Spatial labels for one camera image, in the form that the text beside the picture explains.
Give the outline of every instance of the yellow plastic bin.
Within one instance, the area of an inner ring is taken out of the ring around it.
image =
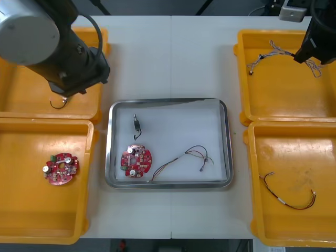
[[[259,54],[281,49],[296,53],[305,31],[241,30],[234,53],[238,59],[242,113],[240,121],[336,121],[336,64],[322,69],[315,78],[310,68],[290,56],[263,59],[249,75],[247,64]]]
[[[0,118],[0,243],[73,244],[87,231],[94,141],[87,120]],[[51,185],[42,167],[64,152],[78,157],[79,172]]]
[[[75,28],[75,33],[89,46],[98,46],[97,32],[94,28]],[[108,31],[103,35],[103,52],[110,54]],[[100,120],[100,101],[102,84],[87,89],[87,94],[76,94],[63,109],[62,99],[50,91],[48,82],[37,73],[23,66],[16,66],[0,59],[0,118],[54,118],[86,119],[93,123]]]
[[[244,133],[249,158],[251,230],[269,246],[336,246],[336,123],[253,122]],[[284,205],[313,206],[296,210]]]

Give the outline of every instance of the white table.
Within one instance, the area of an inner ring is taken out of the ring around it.
[[[306,29],[277,17],[97,16],[109,31],[111,76],[89,183],[83,238],[253,238],[233,46],[241,29]],[[90,26],[78,18],[75,26]],[[234,180],[220,190],[118,191],[104,181],[107,112],[121,99],[215,97],[228,108]]]

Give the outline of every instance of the wire harness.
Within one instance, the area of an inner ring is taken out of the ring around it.
[[[196,147],[200,147],[200,148],[203,148],[204,151],[205,151],[205,155],[203,155],[200,151],[197,151],[195,150]],[[149,182],[152,182],[169,164],[175,162],[176,160],[178,160],[179,158],[181,158],[182,156],[184,155],[192,155],[192,156],[195,156],[195,157],[199,157],[201,159],[203,159],[203,165],[201,167],[201,169],[199,170],[200,172],[203,171],[204,167],[205,167],[205,164],[211,160],[212,164],[214,164],[214,161],[212,160],[211,157],[208,156],[208,151],[205,147],[203,147],[202,145],[195,145],[195,146],[192,146],[191,148],[189,148],[188,150],[186,150],[181,156],[173,159],[172,161],[169,161],[168,163],[160,166],[153,174],[153,177],[151,180],[149,180]]]
[[[268,54],[260,54],[256,61],[254,61],[253,63],[247,64],[247,67],[250,69],[250,71],[248,72],[250,75],[253,75],[255,67],[265,58],[268,58],[274,55],[288,55],[291,57],[295,56],[295,54],[292,54],[291,52],[285,51],[281,49],[280,47],[276,46],[273,40],[270,40],[269,44],[271,45],[271,47],[273,47],[274,49],[273,51],[271,51]],[[325,67],[325,65],[318,66],[312,59],[307,59],[304,63],[310,68],[315,78],[319,78],[322,76],[321,69]]]
[[[280,197],[278,197],[268,186],[267,182],[266,182],[266,178],[267,176],[270,176],[270,175],[274,175],[275,172],[270,172],[270,173],[267,173],[264,177],[260,176],[259,177],[262,179],[262,181],[264,182],[265,184],[265,187],[267,188],[267,190],[275,197],[277,198],[278,201],[280,201],[281,203],[283,203],[284,205],[292,208],[292,209],[295,209],[295,210],[305,210],[305,209],[309,209],[311,208],[314,203],[315,203],[315,200],[316,200],[316,192],[313,192],[313,190],[311,189],[311,197],[310,197],[310,201],[307,205],[305,206],[292,206],[292,205],[289,205],[287,204],[285,201],[283,201]]]

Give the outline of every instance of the red circuit board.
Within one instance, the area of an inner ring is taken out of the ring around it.
[[[47,162],[44,167],[44,178],[52,185],[64,185],[72,180],[79,170],[79,161],[70,153],[60,153],[55,160]]]
[[[127,177],[142,177],[152,166],[152,155],[143,145],[131,145],[121,156],[121,169]]]

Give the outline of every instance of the black cable hose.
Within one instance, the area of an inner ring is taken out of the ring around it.
[[[90,72],[99,62],[100,60],[100,56],[102,54],[102,51],[103,51],[103,35],[101,34],[101,30],[98,26],[98,24],[96,23],[96,21],[90,17],[89,15],[85,15],[83,13],[80,13],[81,16],[85,17],[87,20],[89,20],[92,25],[94,26],[94,28],[96,29],[96,32],[97,32],[97,35],[98,35],[98,50],[97,50],[97,53],[95,55],[95,59],[93,61],[93,63],[89,66],[88,69],[86,69],[83,74],[86,74],[88,72]]]
[[[209,7],[209,5],[213,2],[213,0],[206,0],[203,6],[198,10],[195,16],[201,16],[202,13]]]
[[[311,13],[311,18],[315,21],[315,23],[317,23],[322,29],[324,29],[325,31],[329,32],[329,33],[336,33],[336,29],[326,25],[324,22],[322,22],[322,20],[318,17],[316,10],[315,10],[315,4],[316,4],[316,0],[312,0],[311,1],[311,5],[310,5],[310,13]]]

